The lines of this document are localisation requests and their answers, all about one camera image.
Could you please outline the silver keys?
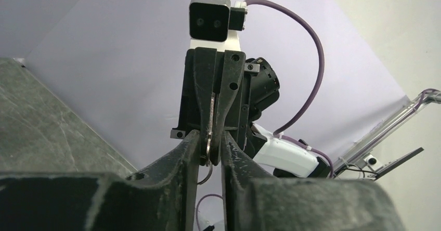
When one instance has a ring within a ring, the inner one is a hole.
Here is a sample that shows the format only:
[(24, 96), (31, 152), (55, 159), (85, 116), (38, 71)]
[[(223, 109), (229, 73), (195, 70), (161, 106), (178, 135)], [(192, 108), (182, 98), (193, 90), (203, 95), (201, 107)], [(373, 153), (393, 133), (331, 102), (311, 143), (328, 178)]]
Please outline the silver keys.
[(213, 165), (210, 158), (210, 152), (212, 150), (212, 137), (213, 137), (213, 123), (214, 123), (214, 107), (215, 107), (215, 94), (210, 96), (209, 108), (202, 107), (200, 105), (201, 113), (201, 127), (200, 127), (200, 145), (201, 145), (201, 162), (200, 164), (207, 166), (209, 171), (206, 177), (197, 182), (198, 185), (204, 184), (212, 175)]

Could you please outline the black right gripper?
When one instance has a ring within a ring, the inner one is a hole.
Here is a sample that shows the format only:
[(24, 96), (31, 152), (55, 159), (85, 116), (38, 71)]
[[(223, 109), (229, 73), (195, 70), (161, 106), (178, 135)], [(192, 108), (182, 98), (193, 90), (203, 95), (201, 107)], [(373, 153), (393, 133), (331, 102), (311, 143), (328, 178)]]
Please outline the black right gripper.
[(250, 138), (247, 133), (251, 108), (251, 81), (260, 72), (260, 65), (246, 59), (244, 52), (197, 47), (186, 53), (178, 126), (171, 138), (183, 139), (192, 130), (200, 130), (200, 105), (209, 108), (215, 97), (214, 123), (210, 160), (220, 162), (221, 137), (228, 131), (240, 148)]

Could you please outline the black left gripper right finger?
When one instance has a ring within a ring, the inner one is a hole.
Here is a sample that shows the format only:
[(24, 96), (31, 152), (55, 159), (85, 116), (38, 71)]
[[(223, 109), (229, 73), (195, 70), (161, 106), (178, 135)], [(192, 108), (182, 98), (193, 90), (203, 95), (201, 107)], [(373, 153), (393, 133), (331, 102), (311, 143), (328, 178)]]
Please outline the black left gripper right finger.
[(222, 134), (226, 230), (404, 230), (375, 182), (277, 178)]

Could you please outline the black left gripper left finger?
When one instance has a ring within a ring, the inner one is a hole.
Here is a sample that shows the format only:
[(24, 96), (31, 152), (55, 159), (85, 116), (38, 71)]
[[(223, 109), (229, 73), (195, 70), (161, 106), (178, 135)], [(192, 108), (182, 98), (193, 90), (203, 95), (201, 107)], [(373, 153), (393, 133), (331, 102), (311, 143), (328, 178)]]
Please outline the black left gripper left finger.
[(199, 132), (123, 179), (113, 173), (1, 174), (1, 230), (192, 230)]

